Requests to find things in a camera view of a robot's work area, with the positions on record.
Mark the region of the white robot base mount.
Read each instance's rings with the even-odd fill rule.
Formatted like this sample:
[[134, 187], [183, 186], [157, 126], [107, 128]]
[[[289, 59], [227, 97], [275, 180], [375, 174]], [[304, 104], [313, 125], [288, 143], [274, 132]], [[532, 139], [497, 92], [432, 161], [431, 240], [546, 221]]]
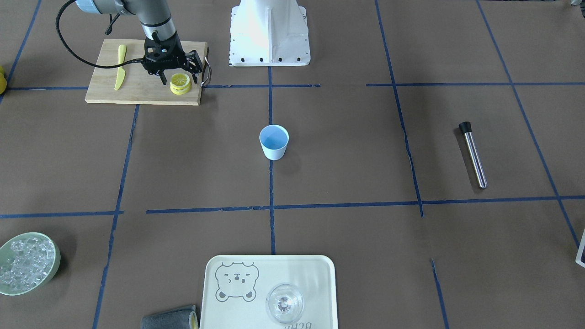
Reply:
[[230, 66], [310, 64], [307, 11], [296, 0], [242, 0], [230, 18]]

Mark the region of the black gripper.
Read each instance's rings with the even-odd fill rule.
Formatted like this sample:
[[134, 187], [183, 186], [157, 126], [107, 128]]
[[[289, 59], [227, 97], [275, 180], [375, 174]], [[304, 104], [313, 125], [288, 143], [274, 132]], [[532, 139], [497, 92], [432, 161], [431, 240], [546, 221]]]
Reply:
[[193, 83], [198, 82], [198, 75], [203, 72], [203, 64], [198, 52], [192, 50], [186, 54], [178, 36], [172, 36], [159, 43], [153, 39], [146, 38], [142, 66], [149, 75], [159, 77], [163, 85], [167, 85], [165, 75], [165, 70], [167, 69], [188, 71], [193, 78]]

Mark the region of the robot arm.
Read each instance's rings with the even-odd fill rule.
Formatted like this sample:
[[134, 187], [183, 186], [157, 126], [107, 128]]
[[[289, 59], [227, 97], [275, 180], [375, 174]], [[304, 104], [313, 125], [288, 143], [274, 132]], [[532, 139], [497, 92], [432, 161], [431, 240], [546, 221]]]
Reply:
[[146, 35], [144, 42], [144, 56], [113, 65], [120, 68], [130, 63], [141, 63], [150, 75], [160, 77], [162, 83], [167, 84], [165, 70], [183, 69], [190, 73], [193, 81], [203, 72], [203, 65], [198, 52], [185, 52], [170, 13], [169, 5], [165, 0], [69, 0], [61, 7], [56, 17], [57, 34], [65, 48], [81, 62], [95, 68], [103, 69], [104, 65], [90, 63], [80, 58], [69, 48], [60, 31], [60, 17], [67, 6], [75, 3], [86, 13], [109, 14], [109, 34], [113, 23], [119, 16], [137, 16]]

